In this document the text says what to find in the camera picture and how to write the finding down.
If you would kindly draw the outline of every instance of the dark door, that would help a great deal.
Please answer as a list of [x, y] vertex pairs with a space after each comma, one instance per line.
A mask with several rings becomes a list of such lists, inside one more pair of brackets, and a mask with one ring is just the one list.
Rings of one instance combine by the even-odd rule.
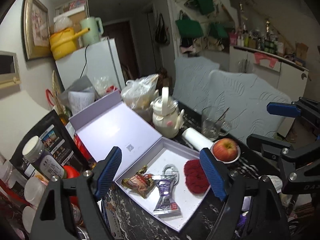
[[138, 78], [139, 70], [129, 21], [104, 26], [103, 36], [115, 38], [121, 65], [130, 70], [134, 79]]

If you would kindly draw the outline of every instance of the glass cup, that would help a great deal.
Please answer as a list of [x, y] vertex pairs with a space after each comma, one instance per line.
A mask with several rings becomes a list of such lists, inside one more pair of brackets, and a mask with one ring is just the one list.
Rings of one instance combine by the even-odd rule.
[[201, 133], [212, 141], [219, 136], [226, 136], [231, 130], [230, 123], [225, 121], [227, 113], [222, 116], [224, 111], [224, 109], [218, 109], [215, 106], [209, 106], [202, 110]]

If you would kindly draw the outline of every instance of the table surface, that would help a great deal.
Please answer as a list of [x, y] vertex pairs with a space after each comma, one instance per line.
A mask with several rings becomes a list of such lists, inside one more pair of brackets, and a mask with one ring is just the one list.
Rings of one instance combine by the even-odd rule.
[[[181, 103], [179, 104], [179, 109], [185, 109], [185, 123], [179, 134], [173, 140], [189, 146], [181, 137], [181, 134], [189, 127], [200, 131], [201, 116]], [[251, 178], [257, 178], [261, 175], [279, 176], [279, 171], [274, 166], [240, 141], [235, 138], [233, 139], [241, 149], [241, 157], [235, 163], [228, 165], [230, 170], [237, 170], [243, 176]], [[213, 228], [223, 205], [223, 203], [214, 196], [212, 190], [210, 190], [188, 223], [178, 233], [153, 218], [129, 198], [118, 186], [109, 191], [107, 200], [116, 208], [118, 222], [124, 239], [126, 240], [204, 240]]]

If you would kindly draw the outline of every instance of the quilted white cushion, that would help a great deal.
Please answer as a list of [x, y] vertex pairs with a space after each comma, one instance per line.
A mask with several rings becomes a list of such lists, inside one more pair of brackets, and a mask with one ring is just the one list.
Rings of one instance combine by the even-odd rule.
[[198, 113], [207, 103], [209, 73], [220, 64], [205, 57], [178, 57], [174, 61], [176, 82], [173, 97]]
[[213, 70], [209, 75], [206, 106], [217, 106], [227, 112], [230, 133], [246, 143], [247, 137], [258, 134], [272, 138], [284, 117], [267, 112], [269, 102], [290, 103], [290, 98], [255, 74]]

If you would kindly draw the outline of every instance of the white teapot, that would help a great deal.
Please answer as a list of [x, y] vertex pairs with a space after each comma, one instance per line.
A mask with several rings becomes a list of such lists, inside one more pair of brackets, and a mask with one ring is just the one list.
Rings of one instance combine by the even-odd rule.
[[152, 101], [153, 108], [152, 122], [155, 129], [167, 138], [175, 137], [183, 125], [182, 109], [179, 114], [178, 102], [169, 97], [169, 88], [162, 88], [162, 95]]

